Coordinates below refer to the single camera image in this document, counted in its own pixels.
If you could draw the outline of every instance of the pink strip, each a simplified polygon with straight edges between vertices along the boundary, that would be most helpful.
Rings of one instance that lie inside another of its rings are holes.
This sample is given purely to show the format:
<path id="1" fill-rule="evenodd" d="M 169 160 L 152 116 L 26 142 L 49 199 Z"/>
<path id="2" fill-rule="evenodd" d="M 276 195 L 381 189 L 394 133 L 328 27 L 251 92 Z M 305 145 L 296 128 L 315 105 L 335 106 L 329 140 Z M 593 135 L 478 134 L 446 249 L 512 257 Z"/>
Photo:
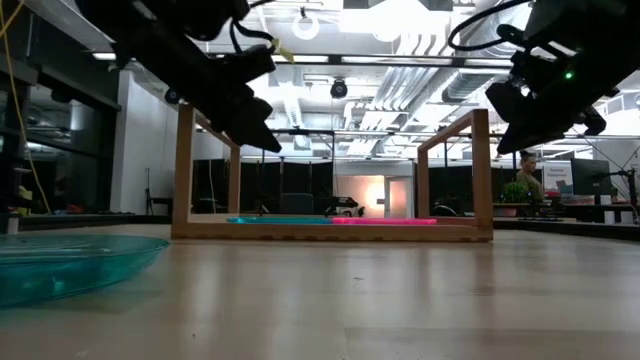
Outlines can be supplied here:
<path id="1" fill-rule="evenodd" d="M 334 225 L 436 225 L 436 219 L 383 219 L 336 217 L 331 219 Z"/>

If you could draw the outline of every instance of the black cable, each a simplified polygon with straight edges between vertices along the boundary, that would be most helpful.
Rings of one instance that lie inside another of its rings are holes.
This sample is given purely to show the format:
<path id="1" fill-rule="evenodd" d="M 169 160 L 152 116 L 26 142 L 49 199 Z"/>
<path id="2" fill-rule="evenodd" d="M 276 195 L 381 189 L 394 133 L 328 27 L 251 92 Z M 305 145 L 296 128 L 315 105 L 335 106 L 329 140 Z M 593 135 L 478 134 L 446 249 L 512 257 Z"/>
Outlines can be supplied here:
<path id="1" fill-rule="evenodd" d="M 573 130 L 573 132 L 575 132 L 578 135 L 582 135 L 578 132 L 578 130 L 576 130 L 575 128 L 571 128 L 571 130 Z M 618 164 L 617 162 L 613 161 L 613 159 L 611 159 L 609 156 L 607 156 L 607 154 L 603 153 L 602 151 L 600 151 L 600 149 L 598 149 L 595 145 L 593 145 L 593 143 L 591 141 L 589 141 L 589 139 L 587 139 L 586 137 L 582 138 L 587 144 L 591 145 L 591 147 L 596 150 L 597 152 L 600 153 L 600 155 L 604 156 L 607 160 L 611 161 L 611 163 L 613 163 L 615 166 L 617 166 L 618 168 L 620 168 L 620 170 L 624 170 L 624 168 L 622 166 L 620 166 L 620 164 Z"/>
<path id="2" fill-rule="evenodd" d="M 256 1 L 256 2 L 251 3 L 251 4 L 249 5 L 249 7 L 253 9 L 253 8 L 254 8 L 254 7 L 256 7 L 256 6 L 260 6 L 260 5 L 268 4 L 268 3 L 270 3 L 270 2 L 274 2 L 274 1 L 276 1 L 276 0 L 258 0 L 258 1 Z"/>
<path id="3" fill-rule="evenodd" d="M 229 36 L 231 37 L 231 43 L 233 44 L 233 49 L 235 50 L 236 54 L 241 53 L 242 48 L 240 47 L 240 44 L 238 44 L 238 39 L 236 38 L 236 32 L 234 30 L 233 21 L 229 23 Z"/>
<path id="4" fill-rule="evenodd" d="M 640 150 L 640 145 L 638 145 L 638 147 L 635 150 L 633 150 L 633 153 L 631 153 L 631 155 L 629 155 L 629 158 L 627 159 L 627 161 L 624 162 L 624 165 L 622 165 L 622 167 L 625 167 L 625 166 L 627 166 L 627 164 L 629 164 L 629 161 L 631 161 L 631 159 L 633 159 L 633 156 L 638 154 L 638 150 Z"/>
<path id="5" fill-rule="evenodd" d="M 451 34 L 449 35 L 449 39 L 447 40 L 447 44 L 452 49 L 458 50 L 458 51 L 478 51 L 478 50 L 487 49 L 492 46 L 500 45 L 507 42 L 507 40 L 505 39 L 497 39 L 497 40 L 493 40 L 493 41 L 490 41 L 484 44 L 479 44 L 479 45 L 459 45 L 459 44 L 454 44 L 453 40 L 456 37 L 456 35 L 462 32 L 462 30 L 466 29 L 469 25 L 475 23 L 476 21 L 482 20 L 493 14 L 499 13 L 500 11 L 528 3 L 529 1 L 531 0 L 512 0 L 473 15 L 467 20 L 461 22 L 458 26 L 456 26 L 453 29 L 453 31 L 451 31 Z"/>
<path id="6" fill-rule="evenodd" d="M 259 39 L 264 39 L 269 41 L 269 43 L 272 44 L 269 50 L 272 53 L 275 52 L 276 48 L 275 46 L 273 46 L 274 37 L 271 34 L 266 33 L 264 31 L 247 29 L 246 27 L 242 26 L 238 20 L 233 20 L 231 21 L 231 23 L 229 23 L 229 36 L 231 37 L 231 43 L 233 44 L 233 49 L 236 51 L 236 53 L 238 54 L 241 53 L 242 48 L 238 43 L 238 39 L 236 37 L 234 28 L 238 29 L 238 32 L 245 37 L 259 38 Z"/>

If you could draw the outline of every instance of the wooden frame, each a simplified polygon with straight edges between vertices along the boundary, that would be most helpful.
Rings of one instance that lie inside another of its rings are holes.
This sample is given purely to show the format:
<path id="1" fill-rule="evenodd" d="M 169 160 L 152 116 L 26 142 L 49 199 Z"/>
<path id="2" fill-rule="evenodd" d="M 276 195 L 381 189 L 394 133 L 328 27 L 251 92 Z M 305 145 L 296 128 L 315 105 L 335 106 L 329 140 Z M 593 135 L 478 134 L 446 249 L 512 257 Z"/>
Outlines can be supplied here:
<path id="1" fill-rule="evenodd" d="M 489 113 L 484 109 L 468 112 L 418 147 L 418 217 L 429 217 L 429 150 L 459 135 L 469 126 L 471 126 L 473 165 L 473 226 L 476 226 L 479 231 L 493 232 Z M 459 220 L 471 222 L 470 218 Z"/>
<path id="2" fill-rule="evenodd" d="M 229 214 L 193 215 L 190 213 L 194 123 L 231 149 Z M 428 208 L 424 207 L 425 204 L 428 207 L 429 203 L 429 173 L 426 156 L 428 149 L 454 136 L 469 125 L 473 129 L 475 218 L 439 218 L 438 225 L 434 226 L 231 224 L 227 222 L 227 218 L 237 216 L 240 210 L 240 148 L 226 136 L 213 131 L 204 118 L 195 114 L 193 107 L 181 105 L 178 116 L 171 236 L 174 239 L 491 241 L 493 223 L 489 178 L 489 124 L 486 110 L 470 112 L 420 146 L 418 150 L 419 214 L 421 217 L 429 214 Z"/>

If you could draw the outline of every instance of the wooden table surface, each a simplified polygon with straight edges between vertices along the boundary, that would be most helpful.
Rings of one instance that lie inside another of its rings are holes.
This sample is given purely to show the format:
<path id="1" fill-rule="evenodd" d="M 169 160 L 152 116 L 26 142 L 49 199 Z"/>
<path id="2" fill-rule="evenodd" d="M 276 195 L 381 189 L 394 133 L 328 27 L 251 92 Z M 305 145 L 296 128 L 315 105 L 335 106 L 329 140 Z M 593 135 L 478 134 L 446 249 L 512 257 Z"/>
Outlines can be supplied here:
<path id="1" fill-rule="evenodd" d="M 129 225 L 46 233 L 166 237 Z M 2 359 L 621 360 L 640 354 L 640 248 L 187 241 L 101 291 L 0 311 Z"/>

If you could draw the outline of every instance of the chair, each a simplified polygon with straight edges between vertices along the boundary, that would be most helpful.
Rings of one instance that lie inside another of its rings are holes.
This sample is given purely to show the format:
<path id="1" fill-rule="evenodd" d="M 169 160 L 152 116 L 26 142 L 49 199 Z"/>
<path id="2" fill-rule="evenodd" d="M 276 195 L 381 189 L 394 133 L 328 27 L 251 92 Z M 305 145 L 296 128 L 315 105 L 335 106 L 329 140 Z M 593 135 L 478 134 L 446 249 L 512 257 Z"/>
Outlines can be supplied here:
<path id="1" fill-rule="evenodd" d="M 280 213 L 291 215 L 313 215 L 313 195 L 288 193 L 280 196 Z"/>

